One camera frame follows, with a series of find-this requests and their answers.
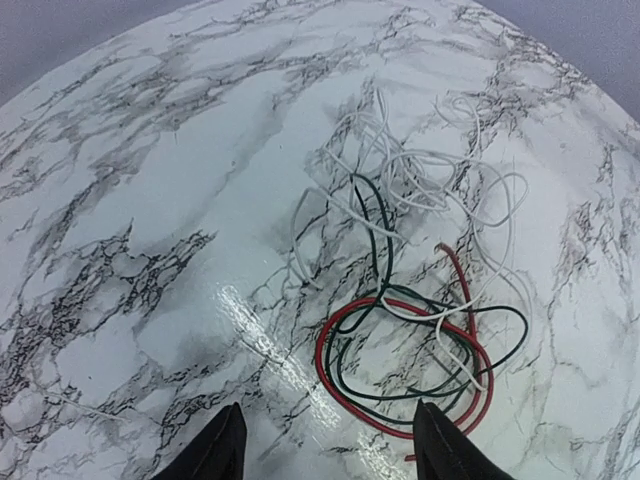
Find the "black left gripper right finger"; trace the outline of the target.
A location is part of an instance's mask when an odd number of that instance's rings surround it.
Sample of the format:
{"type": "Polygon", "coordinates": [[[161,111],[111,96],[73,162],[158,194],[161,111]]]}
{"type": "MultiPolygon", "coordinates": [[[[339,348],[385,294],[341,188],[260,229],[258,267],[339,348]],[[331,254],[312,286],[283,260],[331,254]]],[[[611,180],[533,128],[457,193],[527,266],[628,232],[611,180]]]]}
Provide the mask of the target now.
{"type": "Polygon", "coordinates": [[[413,419],[419,480],[512,480],[431,402],[419,401],[413,419]]]}

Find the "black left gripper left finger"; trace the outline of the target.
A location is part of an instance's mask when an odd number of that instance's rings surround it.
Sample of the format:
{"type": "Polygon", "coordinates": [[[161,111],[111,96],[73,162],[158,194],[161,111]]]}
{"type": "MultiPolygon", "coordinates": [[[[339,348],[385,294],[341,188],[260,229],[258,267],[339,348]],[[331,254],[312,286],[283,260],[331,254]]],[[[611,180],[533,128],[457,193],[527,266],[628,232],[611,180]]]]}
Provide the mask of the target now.
{"type": "Polygon", "coordinates": [[[242,480],[246,422],[238,403],[223,407],[153,480],[242,480]]]}

